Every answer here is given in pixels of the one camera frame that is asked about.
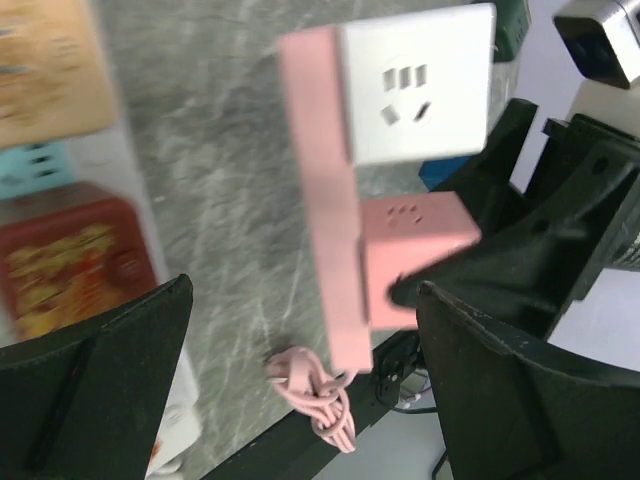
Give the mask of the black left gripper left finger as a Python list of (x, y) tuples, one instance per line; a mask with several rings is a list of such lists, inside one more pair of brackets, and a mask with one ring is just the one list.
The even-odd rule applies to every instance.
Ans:
[(2, 348), (2, 478), (144, 478), (192, 303), (193, 284), (180, 275)]

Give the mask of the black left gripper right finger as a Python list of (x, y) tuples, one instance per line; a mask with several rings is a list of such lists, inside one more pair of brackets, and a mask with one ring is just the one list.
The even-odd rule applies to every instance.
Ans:
[(638, 372), (556, 347), (430, 283), (417, 320), (454, 478), (638, 478)]

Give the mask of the pink cube plug adapter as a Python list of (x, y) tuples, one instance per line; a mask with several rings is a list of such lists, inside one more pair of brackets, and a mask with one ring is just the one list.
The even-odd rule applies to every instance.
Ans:
[(374, 330), (417, 327), (415, 309), (392, 303), (396, 280), (481, 239), (453, 192), (365, 199), (361, 203), (368, 323)]

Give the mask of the pink power strip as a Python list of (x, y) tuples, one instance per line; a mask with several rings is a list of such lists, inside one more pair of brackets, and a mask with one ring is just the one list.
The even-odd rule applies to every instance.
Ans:
[(338, 29), (284, 35), (278, 57), (331, 365), (337, 372), (369, 372), (359, 199), (345, 135)]

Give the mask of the plain white cube adapter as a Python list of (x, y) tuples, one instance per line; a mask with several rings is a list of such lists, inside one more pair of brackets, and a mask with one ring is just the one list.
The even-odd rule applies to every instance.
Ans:
[(495, 21), (494, 5), (479, 3), (341, 25), (355, 164), (444, 159), (484, 148)]

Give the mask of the dark green cube adapter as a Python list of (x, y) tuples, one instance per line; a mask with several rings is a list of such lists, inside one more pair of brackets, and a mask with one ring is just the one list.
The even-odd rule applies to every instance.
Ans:
[(496, 0), (495, 63), (515, 60), (524, 43), (531, 23), (527, 0)]

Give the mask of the blue cube plug adapter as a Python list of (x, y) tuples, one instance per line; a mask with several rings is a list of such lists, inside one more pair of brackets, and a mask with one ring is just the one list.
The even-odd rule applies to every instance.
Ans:
[(425, 187), (431, 191), (466, 164), (469, 159), (470, 156), (462, 156), (425, 161), (419, 170), (419, 178)]

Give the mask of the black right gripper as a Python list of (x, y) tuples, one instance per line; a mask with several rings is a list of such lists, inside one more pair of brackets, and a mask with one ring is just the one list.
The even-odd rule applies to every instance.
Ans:
[[(510, 100), (484, 150), (435, 188), (456, 193), (491, 236), (396, 280), (394, 304), (415, 307), (430, 282), (547, 338), (603, 269), (639, 270), (639, 134), (585, 114), (548, 119), (526, 201), (511, 175), (537, 110)], [(615, 141), (622, 138), (631, 142)]]

